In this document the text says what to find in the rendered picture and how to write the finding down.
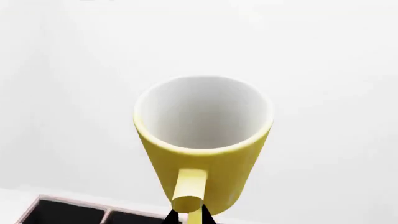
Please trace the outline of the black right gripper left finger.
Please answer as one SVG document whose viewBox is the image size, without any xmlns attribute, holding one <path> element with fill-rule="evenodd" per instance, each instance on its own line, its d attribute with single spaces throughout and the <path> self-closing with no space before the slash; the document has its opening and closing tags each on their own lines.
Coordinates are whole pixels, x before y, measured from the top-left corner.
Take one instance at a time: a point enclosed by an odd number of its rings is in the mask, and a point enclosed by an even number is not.
<svg viewBox="0 0 398 224">
<path fill-rule="evenodd" d="M 179 224 L 178 212 L 171 210 L 163 220 L 163 224 Z"/>
</svg>

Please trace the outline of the yellow and white mug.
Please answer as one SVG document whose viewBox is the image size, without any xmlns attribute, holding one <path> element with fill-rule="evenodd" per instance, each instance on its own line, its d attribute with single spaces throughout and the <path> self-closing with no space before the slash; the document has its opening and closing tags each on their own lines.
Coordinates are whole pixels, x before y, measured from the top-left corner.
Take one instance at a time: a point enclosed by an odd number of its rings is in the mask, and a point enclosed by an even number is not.
<svg viewBox="0 0 398 224">
<path fill-rule="evenodd" d="M 274 122 L 271 100 L 220 76 L 173 78 L 145 91 L 133 121 L 170 201 L 198 197 L 213 216 L 236 203 Z"/>
</svg>

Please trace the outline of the white caddy with black compartments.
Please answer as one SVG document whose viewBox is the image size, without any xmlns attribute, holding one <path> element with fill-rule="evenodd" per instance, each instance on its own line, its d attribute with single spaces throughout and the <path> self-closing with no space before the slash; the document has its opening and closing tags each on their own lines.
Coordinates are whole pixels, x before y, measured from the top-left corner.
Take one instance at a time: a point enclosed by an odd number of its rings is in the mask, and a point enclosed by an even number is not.
<svg viewBox="0 0 398 224">
<path fill-rule="evenodd" d="M 201 224 L 202 205 L 198 197 L 179 197 L 172 210 L 178 212 L 179 224 Z M 41 195 L 15 224 L 163 224 L 167 215 Z"/>
</svg>

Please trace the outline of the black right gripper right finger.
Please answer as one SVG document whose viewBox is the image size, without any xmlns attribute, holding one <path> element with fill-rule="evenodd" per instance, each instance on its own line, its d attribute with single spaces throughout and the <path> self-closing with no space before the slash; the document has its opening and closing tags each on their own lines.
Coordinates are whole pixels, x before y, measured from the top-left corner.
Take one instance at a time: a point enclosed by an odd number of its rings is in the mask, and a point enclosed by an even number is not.
<svg viewBox="0 0 398 224">
<path fill-rule="evenodd" d="M 213 217 L 211 216 L 209 210 L 206 205 L 202 205 L 202 223 L 201 224 L 217 224 Z"/>
</svg>

